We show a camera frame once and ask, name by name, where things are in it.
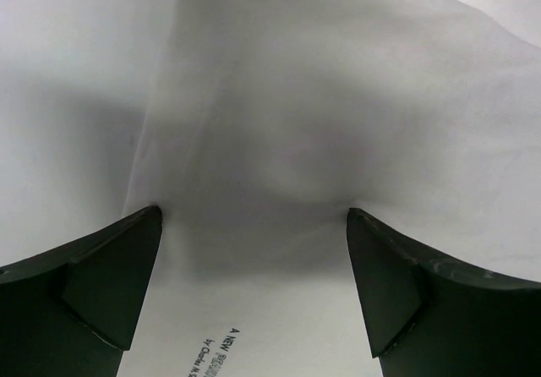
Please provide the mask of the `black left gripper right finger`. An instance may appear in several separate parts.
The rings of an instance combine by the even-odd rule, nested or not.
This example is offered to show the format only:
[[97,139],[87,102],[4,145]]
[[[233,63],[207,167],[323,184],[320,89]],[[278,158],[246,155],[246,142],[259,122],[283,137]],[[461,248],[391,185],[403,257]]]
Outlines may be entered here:
[[537,282],[468,264],[357,208],[347,247],[383,375],[539,375]]

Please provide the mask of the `white green Charlie Brown shirt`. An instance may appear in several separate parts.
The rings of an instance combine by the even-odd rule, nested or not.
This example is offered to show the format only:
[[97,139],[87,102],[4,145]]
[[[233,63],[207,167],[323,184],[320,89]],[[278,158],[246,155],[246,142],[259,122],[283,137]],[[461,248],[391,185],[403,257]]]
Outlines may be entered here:
[[377,376],[346,216],[540,277],[540,48],[458,0],[178,0],[126,199],[160,253],[122,376]]

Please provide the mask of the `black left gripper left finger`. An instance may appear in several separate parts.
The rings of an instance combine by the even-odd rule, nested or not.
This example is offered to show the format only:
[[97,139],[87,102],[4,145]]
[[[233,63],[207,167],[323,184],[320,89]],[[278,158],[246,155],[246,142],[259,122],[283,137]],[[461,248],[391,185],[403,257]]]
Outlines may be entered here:
[[132,345],[162,234],[145,207],[1,269],[3,376],[115,376]]

